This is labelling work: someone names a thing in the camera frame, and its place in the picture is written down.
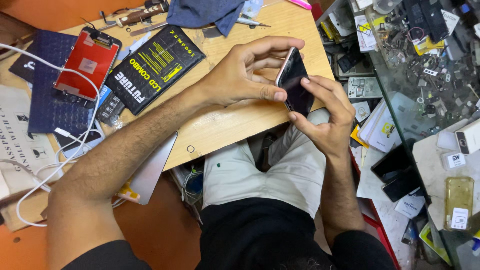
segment hand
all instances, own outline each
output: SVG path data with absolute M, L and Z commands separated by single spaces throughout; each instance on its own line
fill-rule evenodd
M 235 45 L 230 52 L 193 86 L 198 86 L 206 105 L 228 106 L 243 99 L 285 101 L 287 93 L 275 82 L 253 71 L 280 68 L 291 47 L 298 49 L 305 41 L 293 37 L 263 37 Z
M 314 125 L 298 112 L 291 111 L 288 117 L 327 158 L 344 158 L 348 155 L 355 108 L 342 85 L 322 76 L 310 76 L 310 81 L 303 78 L 300 83 L 325 104 L 330 118 L 328 123 Z

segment shirt sleeve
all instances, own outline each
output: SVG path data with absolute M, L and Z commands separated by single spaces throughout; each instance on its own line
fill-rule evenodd
M 135 256 L 130 244 L 116 240 L 99 245 L 67 264 L 63 270 L 151 270 L 145 261 Z
M 366 232 L 348 231 L 337 235 L 332 256 L 342 270 L 396 270 L 384 245 Z

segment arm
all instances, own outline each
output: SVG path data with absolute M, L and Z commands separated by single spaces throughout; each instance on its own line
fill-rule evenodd
M 285 101 L 285 90 L 254 75 L 279 68 L 288 49 L 303 40 L 265 37 L 235 46 L 199 82 L 115 132 L 82 157 L 54 186 L 48 198 L 48 263 L 60 269 L 101 244 L 124 239 L 111 198 L 152 151 L 198 110 L 259 98 Z
M 332 248 L 340 233 L 365 229 L 351 172 L 348 154 L 350 128 L 355 109 L 340 83 L 321 76 L 310 76 L 302 86 L 321 100 L 328 111 L 328 123 L 314 125 L 303 115 L 290 112 L 289 118 L 325 154 L 326 170 L 322 186 L 321 212 L 325 237 Z

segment person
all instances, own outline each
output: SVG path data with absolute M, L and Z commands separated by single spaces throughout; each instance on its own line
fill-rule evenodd
M 75 163 L 48 198 L 50 268 L 149 269 L 125 241 L 111 198 L 198 110 L 252 98 L 285 101 L 284 89 L 254 71 L 279 68 L 288 49 L 304 45 L 292 37 L 263 37 L 235 45 L 197 83 L 118 130 Z M 383 245 L 364 232 L 348 153 L 354 108 L 335 81 L 310 76 L 301 84 L 326 109 L 308 118 L 288 113 L 293 125 L 270 147 L 272 167 L 267 173 L 256 170 L 245 141 L 206 157 L 197 269 L 395 269 Z M 313 218 L 320 203 L 332 256 L 313 240 Z

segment hairy forearm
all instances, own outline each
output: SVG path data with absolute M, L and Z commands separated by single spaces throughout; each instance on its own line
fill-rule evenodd
M 202 107 L 194 93 L 187 88 L 109 136 L 68 170 L 52 195 L 110 199 L 152 151 Z
M 320 205 L 325 237 L 331 247 L 338 234 L 364 230 L 348 155 L 327 157 Z

